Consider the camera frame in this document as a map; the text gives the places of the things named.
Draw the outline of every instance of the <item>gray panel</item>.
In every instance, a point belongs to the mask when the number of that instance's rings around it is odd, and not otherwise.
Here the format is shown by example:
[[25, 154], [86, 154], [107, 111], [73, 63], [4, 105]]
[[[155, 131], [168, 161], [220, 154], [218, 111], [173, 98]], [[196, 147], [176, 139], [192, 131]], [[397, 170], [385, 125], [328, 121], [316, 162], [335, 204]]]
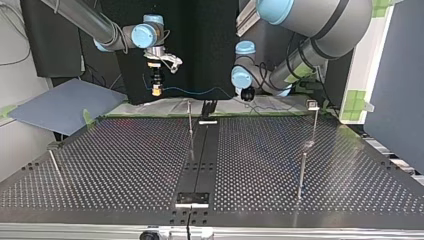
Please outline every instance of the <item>gray panel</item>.
[[85, 109], [95, 119], [124, 100], [121, 93], [73, 79], [19, 106], [10, 117], [70, 136], [86, 125]]
[[424, 1], [396, 5], [387, 36], [365, 130], [424, 173]]

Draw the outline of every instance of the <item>white surface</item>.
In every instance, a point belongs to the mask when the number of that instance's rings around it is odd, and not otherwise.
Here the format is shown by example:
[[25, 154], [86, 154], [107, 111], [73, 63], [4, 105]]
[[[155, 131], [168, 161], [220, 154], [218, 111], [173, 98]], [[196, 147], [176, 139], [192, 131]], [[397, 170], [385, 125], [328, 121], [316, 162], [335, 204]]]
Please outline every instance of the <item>white surface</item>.
[[[19, 8], [19, 0], [2, 0]], [[12, 20], [15, 16], [8, 14]], [[0, 17], [0, 64], [25, 57], [28, 43]], [[46, 80], [38, 78], [32, 57], [0, 66], [0, 109], [28, 101], [48, 90]], [[0, 119], [0, 181], [46, 151], [53, 134], [11, 119]]]
[[[250, 103], [243, 102], [239, 98], [227, 101], [218, 101], [215, 114], [255, 114], [252, 108], [259, 113], [298, 113], [305, 112], [306, 96], [256, 96]], [[187, 101], [191, 103], [191, 113], [200, 115], [202, 112], [203, 101], [190, 98], [168, 98], [156, 102], [132, 106], [124, 103], [112, 110], [107, 116], [169, 116], [187, 114]]]
[[[344, 97], [349, 90], [366, 91], [365, 101], [370, 102], [374, 90], [378, 68], [383, 55], [387, 33], [392, 19], [394, 7], [390, 7], [384, 18], [373, 18], [364, 38], [355, 48], [352, 65], [345, 89]], [[342, 121], [345, 124], [364, 124], [366, 112], [362, 112], [359, 121]]]
[[[2, 0], [19, 8], [18, 0]], [[14, 15], [7, 11], [12, 20]], [[20, 60], [28, 52], [28, 43], [0, 17], [0, 64]], [[44, 78], [37, 77], [32, 56], [26, 61], [0, 66], [0, 108], [27, 101], [48, 90]]]
[[46, 152], [50, 131], [17, 121], [0, 127], [0, 182]]

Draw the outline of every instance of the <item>metal bracket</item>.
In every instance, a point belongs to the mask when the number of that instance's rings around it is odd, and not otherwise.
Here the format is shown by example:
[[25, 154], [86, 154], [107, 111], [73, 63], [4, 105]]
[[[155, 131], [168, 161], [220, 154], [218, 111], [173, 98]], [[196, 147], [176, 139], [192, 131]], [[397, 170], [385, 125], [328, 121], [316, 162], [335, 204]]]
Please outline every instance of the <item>metal bracket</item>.
[[374, 106], [374, 105], [372, 105], [372, 104], [371, 104], [371, 103], [369, 103], [369, 102], [365, 102], [364, 110], [365, 110], [365, 111], [367, 111], [367, 112], [374, 112], [374, 110], [375, 110], [375, 106]]
[[204, 101], [202, 107], [202, 116], [199, 120], [199, 125], [216, 125], [218, 120], [216, 118], [210, 117], [209, 115], [214, 113], [216, 110], [216, 105], [218, 101]]
[[260, 19], [256, 11], [256, 1], [251, 0], [237, 17], [237, 35], [242, 37]]
[[209, 193], [179, 193], [177, 208], [209, 208]]

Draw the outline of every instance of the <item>cable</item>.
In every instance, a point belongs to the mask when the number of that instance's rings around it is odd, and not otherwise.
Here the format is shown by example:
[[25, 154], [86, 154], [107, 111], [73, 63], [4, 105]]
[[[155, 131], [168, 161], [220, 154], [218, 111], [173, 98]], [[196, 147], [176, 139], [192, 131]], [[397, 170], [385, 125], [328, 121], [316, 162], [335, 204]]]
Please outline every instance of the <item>cable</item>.
[[94, 76], [94, 74], [93, 74], [93, 72], [92, 71], [90, 71], [90, 69], [88, 69], [88, 71], [91, 73], [91, 78], [93, 79], [93, 83], [94, 83], [94, 79], [95, 80], [97, 80], [98, 81], [98, 83], [101, 85], [101, 86], [103, 86], [103, 87], [106, 87], [106, 79], [103, 77], [103, 75], [101, 75], [100, 74], [100, 72], [96, 69], [96, 68], [94, 68], [93, 66], [91, 66], [91, 65], [89, 65], [88, 63], [85, 63], [85, 65], [87, 66], [87, 69], [88, 68], [91, 68], [92, 70], [94, 70], [94, 72], [96, 72], [97, 74], [99, 74], [99, 76], [102, 78], [102, 80], [103, 80], [103, 83], [101, 83], [95, 76]]
[[169, 35], [171, 35], [171, 30], [165, 30], [163, 31], [163, 33], [165, 33], [165, 36], [163, 37], [162, 41], [165, 41]]
[[[25, 36], [25, 34], [24, 34], [24, 33], [22, 33], [22, 32], [19, 30], [19, 28], [18, 28], [18, 27], [15, 25], [15, 23], [14, 23], [14, 22], [13, 22], [13, 21], [9, 18], [9, 16], [7, 16], [7, 14], [3, 11], [3, 9], [1, 9], [1, 7], [6, 7], [6, 8], [7, 8], [7, 9], [9, 9], [10, 11], [12, 11], [12, 12], [16, 15], [16, 17], [18, 18], [18, 20], [20, 21], [20, 23], [21, 23], [21, 25], [22, 25], [22, 28], [24, 28], [24, 29], [25, 29], [25, 24], [24, 24], [24, 22], [23, 22], [23, 19], [21, 18], [20, 12], [19, 12], [18, 10], [16, 10], [15, 8], [13, 8], [12, 6], [10, 6], [10, 5], [8, 5], [8, 4], [4, 3], [4, 2], [0, 2], [0, 10], [1, 10], [1, 14], [2, 14], [2, 16], [6, 18], [6, 20], [9, 22], [10, 26], [12, 26], [12, 27], [14, 28], [14, 30], [15, 30], [15, 31], [17, 31], [17, 33], [18, 33], [19, 35], [21, 35], [21, 36], [22, 36], [25, 40], [27, 40], [27, 41], [28, 41], [28, 38]], [[28, 52], [26, 53], [25, 57], [23, 57], [23, 58], [22, 58], [22, 59], [20, 59], [20, 60], [16, 60], [16, 61], [9, 62], [9, 63], [0, 63], [0, 67], [10, 66], [10, 65], [14, 65], [14, 64], [21, 63], [21, 62], [23, 62], [23, 61], [27, 60], [27, 59], [30, 57], [30, 55], [31, 55], [31, 48], [30, 48], [29, 43], [28, 43]]]
[[157, 58], [157, 59], [159, 59], [163, 64], [165, 64], [165, 66], [169, 69], [169, 70], [171, 70], [172, 68], [169, 66], [169, 64], [165, 61], [165, 60], [163, 60], [161, 57], [159, 57], [158, 55], [156, 55], [156, 54], [153, 54], [153, 53], [149, 53], [149, 52], [147, 52], [147, 50], [146, 51], [144, 51], [144, 54], [145, 54], [145, 56], [147, 57], [147, 56], [151, 56], [151, 57], [155, 57], [155, 58]]
[[[147, 86], [147, 83], [146, 83], [146, 79], [144, 78], [144, 74], [143, 74], [143, 82], [144, 82], [144, 86], [146, 87], [146, 89], [147, 90], [152, 90], [152, 88], [149, 88], [148, 86]], [[177, 88], [177, 87], [169, 87], [169, 88], [165, 88], [164, 89], [164, 91], [167, 91], [167, 90], [178, 90], [178, 91], [180, 91], [180, 92], [183, 92], [183, 93], [187, 93], [187, 94], [191, 94], [191, 95], [205, 95], [205, 94], [208, 94], [208, 93], [211, 93], [211, 92], [213, 92], [213, 91], [215, 91], [215, 90], [219, 90], [219, 91], [221, 91], [223, 94], [225, 94], [228, 98], [230, 98], [231, 100], [234, 100], [234, 101], [236, 101], [236, 102], [238, 102], [238, 103], [241, 103], [241, 104], [243, 104], [245, 107], [249, 107], [249, 108], [251, 108], [252, 110], [250, 111], [250, 113], [249, 114], [252, 114], [252, 111], [254, 111], [254, 112], [256, 112], [256, 114], [258, 114], [259, 116], [261, 116], [261, 114], [256, 110], [256, 108], [260, 108], [260, 109], [273, 109], [273, 110], [275, 110], [275, 111], [281, 111], [281, 110], [286, 110], [286, 111], [289, 111], [290, 109], [292, 109], [294, 106], [292, 106], [292, 107], [290, 107], [289, 109], [278, 109], [278, 108], [272, 108], [272, 107], [267, 107], [267, 108], [264, 108], [264, 107], [260, 107], [260, 106], [256, 106], [256, 107], [252, 107], [250, 104], [247, 104], [246, 102], [242, 102], [242, 101], [239, 101], [238, 99], [236, 99], [236, 98], [234, 98], [234, 97], [232, 97], [232, 96], [230, 96], [230, 94], [228, 94], [224, 89], [222, 89], [222, 88], [220, 88], [220, 87], [213, 87], [213, 88], [211, 88], [211, 89], [209, 89], [209, 90], [207, 90], [207, 91], [204, 91], [204, 92], [190, 92], [190, 91], [187, 91], [187, 90], [184, 90], [184, 89], [181, 89], [181, 88]]]
[[294, 71], [293, 68], [290, 65], [290, 50], [291, 50], [291, 45], [294, 41], [294, 36], [296, 36], [296, 32], [293, 32], [289, 44], [287, 45], [287, 49], [286, 49], [286, 64], [287, 64], [287, 69], [289, 70], [290, 74], [293, 75], [293, 77], [297, 78], [297, 79], [302, 79], [301, 77], [299, 77]]
[[193, 210], [193, 208], [190, 208], [190, 214], [188, 215], [188, 219], [187, 219], [187, 225], [186, 225], [187, 240], [191, 240], [190, 221], [191, 221], [191, 211], [192, 210]]
[[[263, 68], [265, 69], [265, 75], [263, 75], [263, 72], [262, 72], [262, 66], [264, 66]], [[272, 81], [271, 81], [271, 79], [269, 79], [269, 83], [266, 81], [266, 77], [268, 76], [268, 68], [267, 68], [267, 66], [266, 66], [266, 63], [265, 62], [261, 62], [260, 64], [259, 64], [259, 66], [257, 66], [257, 67], [259, 67], [259, 74], [261, 75], [261, 78], [262, 78], [262, 84], [260, 84], [260, 86], [263, 86], [264, 84], [265, 85], [267, 85], [269, 88], [271, 88], [271, 89], [273, 89], [273, 90], [275, 90], [275, 91], [278, 91], [278, 92], [284, 92], [284, 91], [286, 91], [286, 90], [289, 90], [289, 89], [292, 89], [292, 87], [289, 87], [289, 88], [277, 88], [273, 83], [272, 83]]]
[[121, 35], [121, 42], [124, 45], [124, 50], [122, 50], [125, 54], [128, 54], [128, 43], [126, 41], [127, 37], [124, 34], [124, 31], [122, 31], [122, 28], [115, 22], [112, 22], [112, 24], [115, 26], [115, 28], [118, 30], [119, 34]]
[[0, 64], [0, 67], [10, 66], [10, 65], [21, 63], [21, 62], [27, 60], [30, 55], [31, 55], [31, 49], [28, 48], [28, 53], [27, 53], [27, 55], [24, 58], [22, 58], [20, 60], [17, 60], [17, 61], [14, 61], [14, 62], [10, 62], [10, 63], [1, 63]]
[[113, 81], [112, 85], [110, 85], [109, 89], [112, 89], [113, 86], [115, 86], [115, 84], [118, 82], [119, 79], [121, 79], [122, 77], [122, 73], [119, 74], [119, 76], [115, 79], [115, 81]]
[[236, 58], [236, 62], [237, 60], [239, 60], [240, 58], [248, 58], [250, 59], [250, 61], [252, 61], [253, 64], [255, 64], [255, 60], [253, 60], [253, 58], [249, 57], [248, 55], [241, 55], [239, 57]]
[[57, 14], [59, 11], [60, 0], [56, 0], [56, 6], [54, 7], [54, 14]]
[[25, 33], [24, 32], [21, 32], [21, 30], [15, 25], [15, 23], [9, 18], [9, 16], [7, 16], [7, 14], [3, 11], [3, 9], [1, 7], [6, 7], [10, 11], [12, 11], [12, 13], [15, 14], [15, 16], [18, 18], [18, 20], [19, 20], [19, 22], [21, 24], [21, 27], [25, 31], [25, 24], [24, 24], [23, 19], [21, 18], [21, 15], [20, 15], [21, 13], [18, 10], [14, 9], [12, 6], [9, 6], [7, 4], [0, 5], [1, 15], [9, 22], [9, 24], [15, 29], [15, 31], [19, 35], [21, 35], [24, 39], [28, 40], [28, 38], [25, 35]]
[[[318, 80], [318, 81], [319, 81], [319, 82], [321, 83], [321, 85], [322, 85], [322, 89], [324, 90], [325, 97], [327, 98], [328, 102], [330, 102], [330, 104], [331, 104], [331, 105], [336, 106], [336, 105], [335, 105], [335, 104], [331, 101], [330, 96], [329, 96], [329, 95], [328, 95], [328, 93], [327, 93], [327, 89], [325, 88], [324, 81], [322, 80], [322, 76], [321, 76], [321, 69], [320, 69], [319, 67], [317, 67], [316, 69], [317, 69], [317, 74], [318, 74], [318, 78], [319, 78], [319, 80]], [[338, 117], [338, 118], [340, 118], [340, 113], [338, 113], [338, 112], [336, 111], [336, 109], [334, 109], [334, 112], [336, 113], [337, 117]]]
[[302, 44], [303, 44], [303, 41], [299, 41], [298, 44], [297, 44], [297, 50], [299, 51], [300, 58], [306, 64], [306, 66], [308, 66], [315, 73], [316, 72], [316, 68], [306, 58], [305, 53], [303, 52]]

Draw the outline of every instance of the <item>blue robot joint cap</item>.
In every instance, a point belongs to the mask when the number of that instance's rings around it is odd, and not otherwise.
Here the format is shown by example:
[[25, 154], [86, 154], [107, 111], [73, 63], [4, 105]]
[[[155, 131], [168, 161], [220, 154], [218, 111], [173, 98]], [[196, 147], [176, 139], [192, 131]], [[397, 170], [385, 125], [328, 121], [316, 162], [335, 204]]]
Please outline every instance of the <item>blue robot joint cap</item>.
[[241, 66], [236, 66], [231, 72], [231, 82], [234, 87], [246, 89], [252, 85], [252, 76], [250, 73]]
[[263, 20], [280, 25], [289, 16], [293, 4], [294, 0], [257, 0], [256, 9]]
[[153, 26], [143, 23], [134, 27], [131, 39], [138, 48], [149, 48], [156, 45], [158, 36]]
[[252, 41], [242, 41], [236, 45], [236, 54], [249, 55], [256, 53], [255, 43]]

